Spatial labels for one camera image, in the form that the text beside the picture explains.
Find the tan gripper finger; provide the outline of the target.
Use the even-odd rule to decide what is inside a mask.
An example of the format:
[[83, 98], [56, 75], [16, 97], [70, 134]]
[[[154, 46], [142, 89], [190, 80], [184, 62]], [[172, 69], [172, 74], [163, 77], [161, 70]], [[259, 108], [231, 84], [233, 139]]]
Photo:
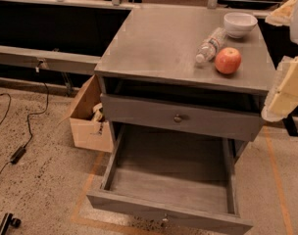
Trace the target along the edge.
[[275, 26], [290, 26], [294, 6], [297, 0], [288, 0], [266, 16], [265, 22]]
[[261, 116], [275, 122], [287, 118], [298, 107], [298, 56], [284, 56], [275, 71], [273, 86], [265, 100]]

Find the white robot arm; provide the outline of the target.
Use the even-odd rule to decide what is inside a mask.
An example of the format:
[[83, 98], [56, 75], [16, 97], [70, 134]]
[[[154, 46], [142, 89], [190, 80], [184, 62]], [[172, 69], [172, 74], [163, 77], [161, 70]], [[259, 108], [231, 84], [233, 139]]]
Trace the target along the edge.
[[[288, 25], [289, 36], [298, 45], [298, 0], [288, 0], [265, 19], [268, 24]], [[277, 66], [261, 116], [274, 122], [286, 118], [298, 107], [298, 56], [284, 57]]]

